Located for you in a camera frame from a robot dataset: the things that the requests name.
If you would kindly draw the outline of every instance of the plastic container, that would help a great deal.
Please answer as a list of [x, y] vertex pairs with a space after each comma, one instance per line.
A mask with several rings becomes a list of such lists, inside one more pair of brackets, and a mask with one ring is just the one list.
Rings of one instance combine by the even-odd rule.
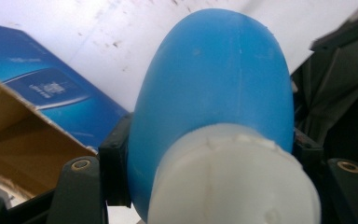
[[161, 158], [185, 134], [238, 124], [291, 152], [293, 116], [287, 66], [264, 25], [223, 9], [184, 18], [158, 48], [135, 107], [128, 179], [139, 215], [147, 220]]
[[156, 173], [149, 224], [320, 223], [301, 164], [252, 129], [220, 123], [188, 133]]

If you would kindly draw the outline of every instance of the cardboard box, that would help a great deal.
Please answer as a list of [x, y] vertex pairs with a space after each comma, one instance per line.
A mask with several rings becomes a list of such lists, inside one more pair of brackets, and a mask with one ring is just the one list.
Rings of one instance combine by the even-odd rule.
[[53, 189], [125, 114], [26, 33], [0, 27], [0, 187], [23, 199]]

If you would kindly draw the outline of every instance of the blue bottle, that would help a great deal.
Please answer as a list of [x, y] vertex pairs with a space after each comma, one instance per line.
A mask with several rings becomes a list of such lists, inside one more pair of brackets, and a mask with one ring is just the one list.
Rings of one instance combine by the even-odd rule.
[[238, 124], [290, 153], [292, 100], [285, 59], [267, 27], [223, 9], [181, 20], [148, 68], [131, 125], [128, 179], [141, 218], [161, 158], [187, 133]]

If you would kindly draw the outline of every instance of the brown cardboard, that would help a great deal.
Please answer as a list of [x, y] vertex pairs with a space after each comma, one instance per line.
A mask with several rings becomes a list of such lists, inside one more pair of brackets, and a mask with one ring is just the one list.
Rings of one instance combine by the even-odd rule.
[[55, 187], [69, 160], [93, 155], [0, 83], [0, 187], [32, 198]]

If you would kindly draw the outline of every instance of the white plastic cap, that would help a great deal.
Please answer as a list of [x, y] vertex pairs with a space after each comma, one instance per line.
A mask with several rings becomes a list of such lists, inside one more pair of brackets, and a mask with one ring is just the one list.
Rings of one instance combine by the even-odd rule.
[[179, 139], [155, 176], [148, 224], [320, 223], [301, 164], [255, 131], [208, 126]]

